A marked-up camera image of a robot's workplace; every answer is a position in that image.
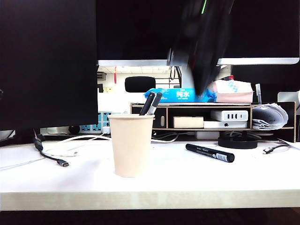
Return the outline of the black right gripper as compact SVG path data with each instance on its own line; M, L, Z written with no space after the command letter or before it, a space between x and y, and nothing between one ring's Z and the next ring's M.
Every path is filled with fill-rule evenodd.
M230 25L229 14L188 14L185 17L185 35L190 41L188 66L197 96L209 88L220 72L217 64L228 45Z

